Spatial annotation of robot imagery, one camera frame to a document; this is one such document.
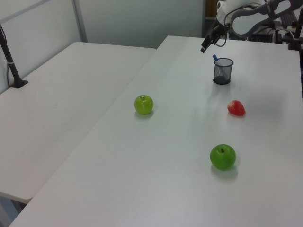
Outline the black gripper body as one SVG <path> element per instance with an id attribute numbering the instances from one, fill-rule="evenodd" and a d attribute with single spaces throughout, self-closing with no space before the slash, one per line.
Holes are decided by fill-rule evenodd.
<path id="1" fill-rule="evenodd" d="M 213 25 L 213 30 L 210 34 L 210 36 L 212 35 L 217 35 L 217 36 L 220 36 L 224 38 L 224 43 L 223 45 L 226 44 L 226 41 L 227 41 L 227 33 L 230 29 L 230 23 L 227 23 L 226 25 L 222 25 L 222 24 L 214 24 Z"/>

